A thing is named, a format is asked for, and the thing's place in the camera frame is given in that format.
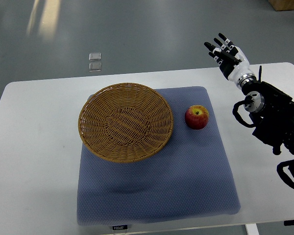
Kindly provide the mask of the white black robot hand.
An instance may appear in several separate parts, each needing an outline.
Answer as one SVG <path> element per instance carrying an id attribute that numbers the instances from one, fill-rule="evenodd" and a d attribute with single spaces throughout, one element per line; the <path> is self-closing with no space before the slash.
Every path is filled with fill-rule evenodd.
<path id="1" fill-rule="evenodd" d="M 247 57 L 238 46 L 222 33 L 218 34 L 218 38 L 214 38 L 214 42 L 215 44 L 205 42 L 204 46 L 228 81 L 241 89 L 246 83 L 256 80 Z"/>

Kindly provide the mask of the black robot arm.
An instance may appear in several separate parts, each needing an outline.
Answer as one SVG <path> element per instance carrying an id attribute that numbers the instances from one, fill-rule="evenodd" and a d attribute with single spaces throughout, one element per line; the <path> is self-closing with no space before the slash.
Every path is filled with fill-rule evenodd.
<path id="1" fill-rule="evenodd" d="M 284 145 L 294 155 L 294 102 L 292 97 L 253 74 L 243 75 L 237 85 L 245 99 L 232 110 L 235 119 L 253 136 L 272 147 L 274 155 L 281 154 Z M 281 180 L 294 189 L 294 159 L 277 165 Z"/>

